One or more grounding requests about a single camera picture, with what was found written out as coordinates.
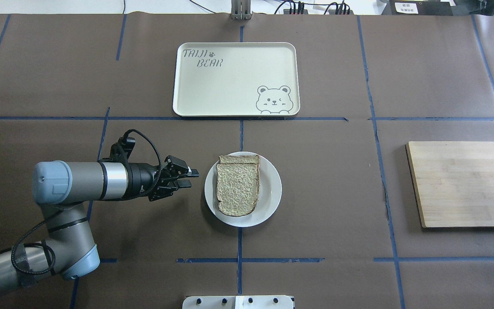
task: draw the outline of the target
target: wooden board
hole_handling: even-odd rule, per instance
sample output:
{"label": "wooden board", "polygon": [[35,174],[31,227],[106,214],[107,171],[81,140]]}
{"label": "wooden board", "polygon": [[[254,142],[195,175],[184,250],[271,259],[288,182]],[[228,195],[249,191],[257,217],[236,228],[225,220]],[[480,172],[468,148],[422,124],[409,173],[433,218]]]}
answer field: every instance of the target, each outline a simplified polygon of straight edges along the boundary
{"label": "wooden board", "polygon": [[415,142],[407,156],[423,227],[494,227],[494,142]]}

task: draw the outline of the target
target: white plate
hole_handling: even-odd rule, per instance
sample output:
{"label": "white plate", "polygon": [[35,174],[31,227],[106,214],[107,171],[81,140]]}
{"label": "white plate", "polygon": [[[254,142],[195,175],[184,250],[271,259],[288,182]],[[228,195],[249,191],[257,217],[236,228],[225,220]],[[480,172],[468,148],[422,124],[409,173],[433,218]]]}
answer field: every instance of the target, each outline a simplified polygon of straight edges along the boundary
{"label": "white plate", "polygon": [[[253,156],[256,153],[240,151],[230,153],[235,156]],[[252,227],[268,219],[278,208],[281,200],[281,179],[276,168],[263,156],[260,156],[260,188],[259,201],[255,210],[248,215],[241,217],[231,217],[224,215],[218,210],[218,200],[216,198],[216,164],[213,164],[211,170],[205,179],[205,199],[212,213],[226,224],[234,227]]]}
{"label": "white plate", "polygon": [[184,43],[177,50],[173,111],[184,117],[288,117],[298,113],[290,43]]}

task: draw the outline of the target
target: robotic arm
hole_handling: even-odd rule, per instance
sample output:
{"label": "robotic arm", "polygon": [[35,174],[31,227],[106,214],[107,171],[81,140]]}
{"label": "robotic arm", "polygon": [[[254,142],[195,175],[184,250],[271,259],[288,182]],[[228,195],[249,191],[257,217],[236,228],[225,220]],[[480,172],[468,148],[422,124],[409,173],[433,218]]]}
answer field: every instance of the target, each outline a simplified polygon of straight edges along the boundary
{"label": "robotic arm", "polygon": [[[135,164],[129,156],[135,147],[135,132],[150,143],[158,164]],[[60,274],[75,279],[100,264],[82,202],[127,201],[147,196],[150,201],[172,196],[192,184],[183,178],[199,177],[186,162],[173,156],[162,165],[157,149],[141,132],[131,129],[110,149],[110,157],[98,162],[40,162],[33,172],[33,197],[45,220],[16,244],[0,253],[0,295],[35,285]],[[22,244],[34,230],[47,224],[49,237]]]}

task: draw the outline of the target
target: rectangular tray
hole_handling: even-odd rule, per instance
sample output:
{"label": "rectangular tray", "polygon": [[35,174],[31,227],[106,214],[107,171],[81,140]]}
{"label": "rectangular tray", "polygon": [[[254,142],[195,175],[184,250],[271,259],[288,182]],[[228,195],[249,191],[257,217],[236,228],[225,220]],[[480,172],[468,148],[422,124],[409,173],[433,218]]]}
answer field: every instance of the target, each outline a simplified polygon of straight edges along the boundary
{"label": "rectangular tray", "polygon": [[286,117],[300,110],[290,43],[184,43],[173,111],[183,117]]}

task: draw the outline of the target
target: bear drawing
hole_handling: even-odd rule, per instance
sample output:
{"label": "bear drawing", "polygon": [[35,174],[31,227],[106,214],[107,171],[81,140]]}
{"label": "bear drawing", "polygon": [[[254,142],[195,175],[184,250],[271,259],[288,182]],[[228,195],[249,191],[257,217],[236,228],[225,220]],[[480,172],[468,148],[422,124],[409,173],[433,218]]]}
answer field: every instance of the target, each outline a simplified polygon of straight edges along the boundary
{"label": "bear drawing", "polygon": [[260,86],[258,92],[256,107],[261,114],[288,114],[292,110],[293,103],[289,96],[291,88],[288,86],[277,89]]}

